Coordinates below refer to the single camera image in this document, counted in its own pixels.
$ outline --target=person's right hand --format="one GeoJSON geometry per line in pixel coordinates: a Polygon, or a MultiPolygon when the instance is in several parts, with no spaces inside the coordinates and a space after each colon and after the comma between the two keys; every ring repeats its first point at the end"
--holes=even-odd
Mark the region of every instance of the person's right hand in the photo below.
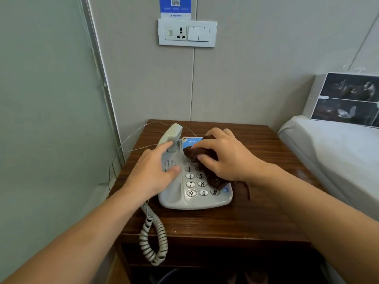
{"type": "Polygon", "coordinates": [[[213,149],[218,161],[207,155],[199,155],[198,159],[217,176],[230,181],[245,181],[259,184],[266,175],[270,165],[255,157],[245,146],[234,137],[230,129],[213,128],[206,133],[215,139],[204,139],[195,143],[192,148],[213,149]]]}

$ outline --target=brown wooden tabletop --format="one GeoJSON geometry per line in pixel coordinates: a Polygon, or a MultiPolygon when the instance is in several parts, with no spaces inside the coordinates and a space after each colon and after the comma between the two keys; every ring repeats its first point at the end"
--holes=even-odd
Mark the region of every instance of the brown wooden tabletop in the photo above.
{"type": "MultiPolygon", "coordinates": [[[[287,172],[305,180],[319,189],[324,189],[297,157],[286,147],[268,127],[249,124],[208,123],[196,121],[149,120],[148,123],[161,121],[165,124],[178,123],[203,136],[209,129],[229,128],[254,155],[275,163],[287,172]]],[[[158,143],[169,127],[160,123],[145,126],[135,149],[158,143]]],[[[183,128],[182,136],[193,134],[183,128]]],[[[144,149],[131,152],[118,176],[110,195],[125,183],[135,163],[144,149]]],[[[181,245],[222,245],[232,247],[254,247],[263,243],[296,244],[311,247],[307,238],[278,206],[265,195],[262,189],[250,187],[251,200],[243,186],[233,187],[233,200],[229,205],[204,210],[174,210],[162,207],[155,196],[149,201],[151,209],[162,220],[168,241],[181,245]]],[[[139,209],[131,217],[118,240],[137,243],[138,234],[144,223],[145,215],[139,209]]]]}

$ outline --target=white bed sheet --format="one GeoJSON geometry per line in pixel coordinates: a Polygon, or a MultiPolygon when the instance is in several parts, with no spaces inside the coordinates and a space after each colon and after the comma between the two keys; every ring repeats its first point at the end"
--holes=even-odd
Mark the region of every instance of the white bed sheet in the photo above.
{"type": "Polygon", "coordinates": [[[278,136],[331,195],[379,221],[379,129],[296,116],[278,136]]]}

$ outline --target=person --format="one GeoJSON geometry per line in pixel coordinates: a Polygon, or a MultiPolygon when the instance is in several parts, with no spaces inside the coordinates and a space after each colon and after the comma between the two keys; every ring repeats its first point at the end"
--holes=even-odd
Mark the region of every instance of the person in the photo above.
{"type": "MultiPolygon", "coordinates": [[[[206,167],[221,178],[264,189],[348,283],[379,283],[378,222],[255,157],[229,129],[213,128],[206,135],[215,139],[193,146],[217,153],[218,161],[199,156],[206,167]]],[[[89,283],[132,214],[179,175],[180,167],[162,170],[161,156],[172,144],[145,150],[119,191],[2,283],[89,283]]]]}

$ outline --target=person's left hand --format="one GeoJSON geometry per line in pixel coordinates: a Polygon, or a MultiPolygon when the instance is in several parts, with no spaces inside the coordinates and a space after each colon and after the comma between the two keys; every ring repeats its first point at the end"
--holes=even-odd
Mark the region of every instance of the person's left hand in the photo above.
{"type": "Polygon", "coordinates": [[[145,150],[131,171],[125,186],[139,190],[145,200],[165,190],[180,173],[179,166],[171,167],[167,172],[162,170],[162,154],[171,145],[173,142],[166,142],[154,150],[145,150]]]}

